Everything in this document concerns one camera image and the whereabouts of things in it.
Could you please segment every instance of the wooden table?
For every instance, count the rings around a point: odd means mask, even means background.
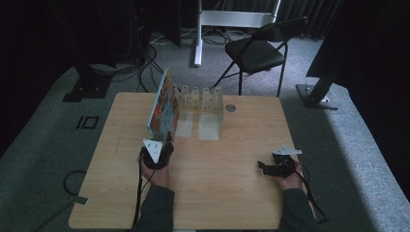
[[[150,138],[146,123],[154,97],[116,96],[79,192],[88,203],[74,205],[71,228],[131,228],[136,158],[142,139]],[[280,100],[223,96],[223,102],[234,104],[236,111],[224,112],[220,140],[198,139],[199,112],[194,113],[191,138],[175,138],[170,162],[174,228],[278,228],[282,196],[257,161],[271,164],[273,150],[293,147]]]

